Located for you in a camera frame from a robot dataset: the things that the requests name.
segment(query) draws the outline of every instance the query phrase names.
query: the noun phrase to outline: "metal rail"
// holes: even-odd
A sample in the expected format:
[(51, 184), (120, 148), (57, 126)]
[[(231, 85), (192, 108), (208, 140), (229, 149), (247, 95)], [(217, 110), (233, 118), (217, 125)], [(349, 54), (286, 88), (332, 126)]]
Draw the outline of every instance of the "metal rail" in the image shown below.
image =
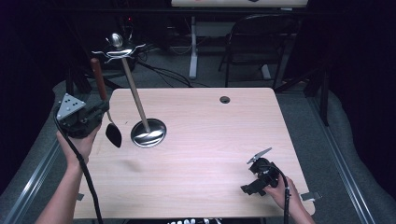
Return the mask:
[(47, 174), (50, 172), (50, 168), (52, 167), (53, 163), (55, 163), (60, 151), (61, 150), (59, 148), (58, 140), (55, 138), (54, 142), (52, 143), (52, 147), (37, 165), (35, 172), (30, 177), (28, 183), (21, 193), (21, 196), (11, 208), (8, 216), (6, 217), (5, 223), (22, 223), (22, 219), (24, 218), (37, 192), (40, 190), (41, 185), (46, 179)]
[(323, 131), (323, 133), (325, 134), (328, 140), (335, 166), (338, 172), (340, 173), (341, 179), (343, 180), (344, 185), (346, 187), (346, 191), (349, 194), (350, 200), (355, 206), (356, 212), (359, 216), (359, 219), (361, 220), (361, 223), (374, 224), (375, 223), (374, 217), (372, 216), (366, 204), (366, 201), (364, 200), (364, 197), (361, 194), (361, 190), (357, 185), (355, 179), (353, 178), (352, 173), (350, 173), (350, 170), (347, 166), (344, 156), (341, 153), (341, 150), (338, 147), (332, 135), (332, 131), (330, 130), (330, 127), (325, 126), (320, 117), (320, 114), (318, 112), (318, 103), (312, 97), (308, 97), (307, 100), (309, 105), (311, 106), (311, 109), (314, 112), (315, 119), (317, 120), (319, 126), (321, 127), (321, 130)]

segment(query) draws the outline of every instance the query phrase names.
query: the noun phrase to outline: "metal spoon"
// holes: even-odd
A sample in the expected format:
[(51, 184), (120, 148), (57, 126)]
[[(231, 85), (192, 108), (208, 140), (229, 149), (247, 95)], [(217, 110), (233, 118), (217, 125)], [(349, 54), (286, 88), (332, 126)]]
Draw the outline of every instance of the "metal spoon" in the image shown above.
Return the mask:
[[(107, 99), (107, 94), (106, 94), (105, 82), (103, 81), (103, 76), (102, 76), (102, 68), (100, 66), (98, 59), (96, 58), (91, 59), (91, 68), (93, 73), (95, 74), (96, 85), (98, 86), (99, 89), (100, 98), (103, 101), (105, 101)], [(114, 124), (114, 121), (110, 116), (110, 110), (107, 110), (106, 113), (108, 119), (111, 122), (107, 125), (106, 136), (114, 146), (121, 147), (121, 142), (122, 142), (121, 132), (119, 128), (116, 126), (116, 124)]]

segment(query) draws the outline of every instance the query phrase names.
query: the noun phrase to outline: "black spoon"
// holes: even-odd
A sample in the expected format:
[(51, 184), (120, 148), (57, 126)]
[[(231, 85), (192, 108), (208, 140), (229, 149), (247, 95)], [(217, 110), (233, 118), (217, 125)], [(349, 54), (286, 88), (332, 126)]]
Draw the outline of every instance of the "black spoon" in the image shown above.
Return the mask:
[[(105, 101), (107, 98), (105, 82), (103, 81), (102, 68), (100, 66), (99, 60), (96, 58), (91, 59), (91, 68), (95, 74), (96, 85), (98, 86), (100, 98)], [(119, 128), (114, 124), (113, 119), (110, 116), (110, 110), (107, 110), (107, 116), (111, 123), (107, 125), (106, 136), (110, 142), (116, 146), (121, 147), (122, 136)]]

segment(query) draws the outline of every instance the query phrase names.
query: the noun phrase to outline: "table surface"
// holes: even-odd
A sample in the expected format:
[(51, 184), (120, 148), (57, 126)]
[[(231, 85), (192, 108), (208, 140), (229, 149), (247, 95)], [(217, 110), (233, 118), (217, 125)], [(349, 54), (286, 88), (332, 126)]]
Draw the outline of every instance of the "table surface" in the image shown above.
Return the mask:
[[(140, 121), (129, 89), (110, 99), (122, 133), (121, 148), (106, 138), (104, 116), (88, 163), (104, 218), (276, 217), (274, 200), (247, 195), (240, 187), (257, 177), (247, 161), (264, 155), (308, 192), (272, 89), (139, 89), (146, 116), (163, 121), (167, 134), (156, 147), (134, 145), (130, 132)], [(228, 96), (223, 104), (219, 98)], [(95, 218), (85, 179), (75, 218)], [(303, 202), (310, 214), (312, 202)]]
[(172, 0), (173, 7), (306, 7), (307, 0)]

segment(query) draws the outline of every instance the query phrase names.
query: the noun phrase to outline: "desk leg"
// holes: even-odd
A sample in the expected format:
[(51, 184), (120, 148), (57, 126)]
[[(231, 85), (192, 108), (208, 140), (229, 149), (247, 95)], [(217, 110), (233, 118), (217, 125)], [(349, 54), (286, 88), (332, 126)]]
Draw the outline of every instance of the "desk leg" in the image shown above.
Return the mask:
[(197, 78), (197, 39), (195, 33), (195, 17), (191, 17), (191, 63), (190, 63), (190, 78)]

